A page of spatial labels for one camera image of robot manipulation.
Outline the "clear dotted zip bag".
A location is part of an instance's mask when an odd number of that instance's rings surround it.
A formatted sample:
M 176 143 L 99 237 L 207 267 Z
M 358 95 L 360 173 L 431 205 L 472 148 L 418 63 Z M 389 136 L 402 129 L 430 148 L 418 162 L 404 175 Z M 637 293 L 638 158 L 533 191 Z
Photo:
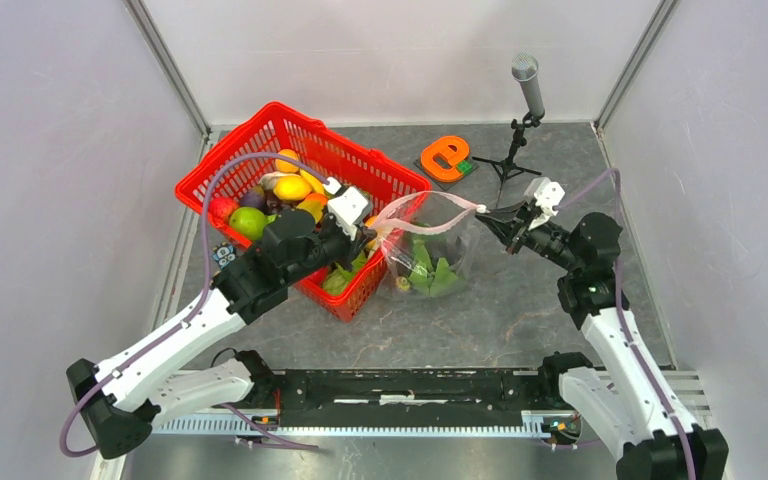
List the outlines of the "clear dotted zip bag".
M 387 267 L 381 293 L 393 300 L 453 296 L 467 288 L 484 204 L 443 191 L 397 198 L 372 220 L 374 250 Z

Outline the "green toy leafy vegetable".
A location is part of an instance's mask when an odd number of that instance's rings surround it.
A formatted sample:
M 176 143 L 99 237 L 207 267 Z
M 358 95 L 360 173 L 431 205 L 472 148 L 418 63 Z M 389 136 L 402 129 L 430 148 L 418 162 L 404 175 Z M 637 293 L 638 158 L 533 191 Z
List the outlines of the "green toy leafy vegetable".
M 397 280 L 402 290 L 438 298 L 466 287 L 466 246 L 460 238 L 415 237 L 409 253 L 408 263 Z

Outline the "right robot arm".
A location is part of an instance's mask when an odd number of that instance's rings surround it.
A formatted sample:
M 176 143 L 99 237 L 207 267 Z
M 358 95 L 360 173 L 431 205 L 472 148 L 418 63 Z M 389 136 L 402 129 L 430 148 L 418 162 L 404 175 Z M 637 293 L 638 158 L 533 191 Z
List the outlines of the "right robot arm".
M 537 382 L 540 400 L 577 410 L 611 452 L 619 479 L 723 478 L 724 435 L 701 426 L 684 406 L 639 333 L 621 287 L 620 224 L 592 212 L 568 231 L 552 221 L 534 226 L 539 213 L 522 202 L 482 208 L 476 217 L 508 253 L 527 248 L 564 270 L 557 282 L 562 309 L 613 382 L 605 386 L 580 355 L 553 355 Z

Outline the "red plastic shopping basket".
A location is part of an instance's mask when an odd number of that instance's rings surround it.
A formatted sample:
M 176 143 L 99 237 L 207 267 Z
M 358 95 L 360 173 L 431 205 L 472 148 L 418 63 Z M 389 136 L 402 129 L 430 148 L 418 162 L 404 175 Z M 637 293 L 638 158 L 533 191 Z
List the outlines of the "red plastic shopping basket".
M 320 120 L 310 118 L 279 102 L 263 106 L 248 121 L 234 128 L 175 187 L 177 199 L 197 214 L 202 211 L 211 179 L 227 162 L 258 152 L 277 153 L 291 149 L 306 165 L 340 183 L 348 183 L 368 193 L 372 214 L 404 195 L 431 190 L 430 181 L 384 153 L 361 146 L 330 130 Z M 233 167 L 215 187 L 212 196 L 239 199 L 264 174 L 275 171 L 274 162 L 259 158 Z M 386 273 L 380 253 L 367 263 L 340 295 L 330 295 L 320 283 L 304 279 L 295 285 L 303 294 L 333 316 L 350 322 L 377 289 Z

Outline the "light green toy cabbage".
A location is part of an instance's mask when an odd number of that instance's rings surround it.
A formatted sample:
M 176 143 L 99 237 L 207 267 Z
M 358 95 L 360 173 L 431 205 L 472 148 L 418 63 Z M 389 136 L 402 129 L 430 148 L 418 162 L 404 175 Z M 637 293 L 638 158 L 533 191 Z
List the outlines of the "light green toy cabbage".
M 360 253 L 351 262 L 351 270 L 343 268 L 340 264 L 335 264 L 323 280 L 321 288 L 328 295 L 341 295 L 366 263 L 367 256 L 364 253 Z

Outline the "black microphone tripod stand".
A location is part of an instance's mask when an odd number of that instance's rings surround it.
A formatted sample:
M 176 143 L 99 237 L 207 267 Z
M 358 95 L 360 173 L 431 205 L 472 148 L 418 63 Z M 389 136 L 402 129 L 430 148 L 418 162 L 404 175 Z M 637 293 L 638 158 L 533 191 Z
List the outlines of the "black microphone tripod stand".
M 498 177 L 499 187 L 497 190 L 496 205 L 499 205 L 505 185 L 509 180 L 523 174 L 529 174 L 536 177 L 542 175 L 541 171 L 519 166 L 515 162 L 515 157 L 518 151 L 528 144 L 528 141 L 525 138 L 525 130 L 539 127 L 541 125 L 541 119 L 541 116 L 535 117 L 531 112 L 528 112 L 521 120 L 513 119 L 511 121 L 510 128 L 512 129 L 512 137 L 508 153 L 502 160 L 481 158 L 478 156 L 471 157 L 475 162 L 491 166 Z

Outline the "green toy apple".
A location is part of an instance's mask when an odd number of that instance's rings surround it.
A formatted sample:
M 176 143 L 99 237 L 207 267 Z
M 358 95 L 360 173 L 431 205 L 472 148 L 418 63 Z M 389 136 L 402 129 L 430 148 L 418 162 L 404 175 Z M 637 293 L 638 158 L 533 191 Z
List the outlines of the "green toy apple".
M 267 216 L 254 207 L 239 207 L 228 219 L 229 227 L 251 242 L 262 237 L 267 224 Z

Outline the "white toy garlic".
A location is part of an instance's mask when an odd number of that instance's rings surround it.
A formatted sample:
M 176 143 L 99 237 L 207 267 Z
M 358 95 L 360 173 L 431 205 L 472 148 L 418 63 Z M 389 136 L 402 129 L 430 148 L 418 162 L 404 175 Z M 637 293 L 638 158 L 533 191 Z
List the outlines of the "white toy garlic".
M 288 176 L 293 176 L 293 173 L 284 173 L 279 171 L 266 173 L 260 178 L 258 184 L 264 190 L 272 191 L 280 179 Z

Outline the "purple toy fig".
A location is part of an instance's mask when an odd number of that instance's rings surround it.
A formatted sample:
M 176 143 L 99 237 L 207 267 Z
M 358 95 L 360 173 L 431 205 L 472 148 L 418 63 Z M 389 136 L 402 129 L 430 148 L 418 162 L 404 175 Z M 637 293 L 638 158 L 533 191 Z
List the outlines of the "purple toy fig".
M 264 188 L 255 185 L 248 189 L 238 200 L 239 207 L 248 207 L 258 209 L 263 213 L 267 212 L 267 195 Z

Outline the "orange letter e block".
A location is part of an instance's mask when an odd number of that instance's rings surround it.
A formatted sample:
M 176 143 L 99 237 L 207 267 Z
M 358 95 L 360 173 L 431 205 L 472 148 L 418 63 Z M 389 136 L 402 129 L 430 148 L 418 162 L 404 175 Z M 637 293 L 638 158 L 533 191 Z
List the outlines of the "orange letter e block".
M 442 136 L 425 147 L 418 166 L 443 189 L 454 186 L 474 171 L 469 144 L 455 135 Z

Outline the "orange yellow round fruit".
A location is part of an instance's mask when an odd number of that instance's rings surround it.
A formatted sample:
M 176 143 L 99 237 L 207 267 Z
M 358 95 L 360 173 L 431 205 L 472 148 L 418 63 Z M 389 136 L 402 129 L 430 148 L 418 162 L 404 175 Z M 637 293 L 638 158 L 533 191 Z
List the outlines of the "orange yellow round fruit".
M 285 174 L 297 174 L 300 167 L 297 165 L 299 156 L 292 149 L 282 149 L 278 152 L 279 158 L 274 160 L 275 169 Z

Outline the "small cartoon owl paddle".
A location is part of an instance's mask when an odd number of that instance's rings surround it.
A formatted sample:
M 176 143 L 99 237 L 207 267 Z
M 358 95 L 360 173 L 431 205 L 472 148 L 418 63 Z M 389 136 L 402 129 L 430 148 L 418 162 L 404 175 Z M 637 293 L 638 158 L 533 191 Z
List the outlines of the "small cartoon owl paddle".
M 237 249 L 229 242 L 222 242 L 213 247 L 211 258 L 222 270 L 237 258 Z

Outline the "red strawberry toy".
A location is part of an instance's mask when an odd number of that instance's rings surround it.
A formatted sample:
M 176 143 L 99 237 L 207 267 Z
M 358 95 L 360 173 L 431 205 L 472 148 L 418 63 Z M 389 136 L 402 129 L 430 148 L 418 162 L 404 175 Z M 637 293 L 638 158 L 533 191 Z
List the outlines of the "red strawberry toy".
M 238 208 L 239 205 L 233 198 L 214 197 L 208 205 L 208 220 L 216 228 L 227 226 L 231 216 Z

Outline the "grey microphone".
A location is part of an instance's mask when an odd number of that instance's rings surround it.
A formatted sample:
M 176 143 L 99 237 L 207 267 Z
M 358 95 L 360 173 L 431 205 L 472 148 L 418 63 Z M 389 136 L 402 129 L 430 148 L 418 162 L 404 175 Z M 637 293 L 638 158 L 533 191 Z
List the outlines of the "grey microphone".
M 545 106 L 538 71 L 538 60 L 529 53 L 521 52 L 512 60 L 511 73 L 521 88 L 529 113 L 533 118 L 541 120 L 545 116 Z

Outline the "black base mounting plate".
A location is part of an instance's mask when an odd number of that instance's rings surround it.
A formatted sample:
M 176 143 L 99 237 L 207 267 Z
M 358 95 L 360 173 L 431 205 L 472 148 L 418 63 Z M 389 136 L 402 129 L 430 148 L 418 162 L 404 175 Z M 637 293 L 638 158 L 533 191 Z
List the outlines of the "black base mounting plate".
M 538 370 L 287 369 L 256 379 L 239 411 L 282 427 L 513 427 L 524 412 L 567 412 Z

